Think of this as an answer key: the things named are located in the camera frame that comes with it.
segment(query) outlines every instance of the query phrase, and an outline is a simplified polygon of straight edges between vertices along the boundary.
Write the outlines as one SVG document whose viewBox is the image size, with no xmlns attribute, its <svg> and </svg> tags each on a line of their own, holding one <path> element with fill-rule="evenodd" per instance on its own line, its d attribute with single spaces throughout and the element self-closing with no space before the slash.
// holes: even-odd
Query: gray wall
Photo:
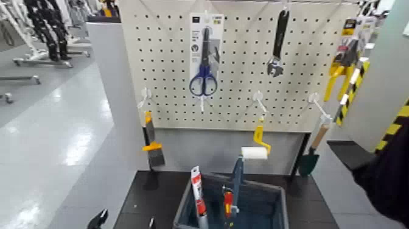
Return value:
<svg viewBox="0 0 409 229">
<path fill-rule="evenodd" d="M 409 1 L 396 0 L 369 58 L 371 66 L 345 119 L 343 129 L 372 152 L 408 99 Z"/>
<path fill-rule="evenodd" d="M 130 169 L 146 170 L 147 153 L 141 150 L 144 141 L 121 25 L 87 23 L 87 28 L 122 148 L 112 153 L 127 158 Z M 263 141 L 272 145 L 271 155 L 265 161 L 247 161 L 245 172 L 289 174 L 303 136 L 264 133 Z M 162 171 L 190 171 L 200 165 L 204 172 L 231 172 L 240 148 L 256 146 L 252 132 L 239 131 L 157 129 L 156 139 L 163 144 Z"/>
</svg>

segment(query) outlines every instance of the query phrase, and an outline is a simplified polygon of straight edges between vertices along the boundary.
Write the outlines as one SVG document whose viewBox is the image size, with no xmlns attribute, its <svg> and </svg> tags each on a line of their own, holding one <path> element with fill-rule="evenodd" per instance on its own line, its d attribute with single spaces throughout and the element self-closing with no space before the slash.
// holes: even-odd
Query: white floor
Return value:
<svg viewBox="0 0 409 229">
<path fill-rule="evenodd" d="M 46 228 L 112 126 L 92 64 L 1 127 L 0 228 Z"/>
</svg>

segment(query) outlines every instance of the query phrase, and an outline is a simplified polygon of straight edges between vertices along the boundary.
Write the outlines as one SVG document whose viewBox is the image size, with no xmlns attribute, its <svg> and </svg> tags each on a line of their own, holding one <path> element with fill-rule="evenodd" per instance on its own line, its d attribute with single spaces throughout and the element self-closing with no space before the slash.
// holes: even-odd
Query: white display rack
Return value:
<svg viewBox="0 0 409 229">
<path fill-rule="evenodd" d="M 145 87 L 152 92 L 142 110 L 152 112 L 159 128 L 254 130 L 264 115 L 265 131 L 311 132 L 320 111 L 308 96 L 325 90 L 344 21 L 358 11 L 357 4 L 339 2 L 290 4 L 284 75 L 272 78 L 266 62 L 281 2 L 121 1 L 136 99 Z M 225 28 L 218 89 L 202 112 L 189 91 L 189 14 L 204 10 L 224 14 Z M 258 91 L 267 113 L 253 101 Z"/>
</svg>

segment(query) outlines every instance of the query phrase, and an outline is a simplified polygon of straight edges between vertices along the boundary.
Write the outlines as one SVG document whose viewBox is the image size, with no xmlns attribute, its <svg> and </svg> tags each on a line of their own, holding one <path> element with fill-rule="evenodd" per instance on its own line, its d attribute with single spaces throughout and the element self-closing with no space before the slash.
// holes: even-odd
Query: blue bin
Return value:
<svg viewBox="0 0 409 229">
<path fill-rule="evenodd" d="M 224 207 L 222 186 L 232 188 L 229 177 L 202 174 L 204 202 L 209 229 L 223 229 Z M 198 229 L 192 184 L 189 181 L 173 221 L 173 229 Z M 235 229 L 289 229 L 285 192 L 282 187 L 244 181 L 240 186 Z"/>
</svg>

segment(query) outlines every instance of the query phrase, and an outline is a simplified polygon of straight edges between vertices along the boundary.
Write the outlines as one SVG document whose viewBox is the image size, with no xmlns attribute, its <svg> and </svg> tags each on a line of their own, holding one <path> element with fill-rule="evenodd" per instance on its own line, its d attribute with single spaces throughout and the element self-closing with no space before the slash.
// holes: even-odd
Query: black wrench handle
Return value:
<svg viewBox="0 0 409 229">
<path fill-rule="evenodd" d="M 276 39 L 274 41 L 273 55 L 281 59 L 281 48 L 284 41 L 285 30 L 287 29 L 288 19 L 290 18 L 290 11 L 281 10 L 278 16 Z"/>
</svg>

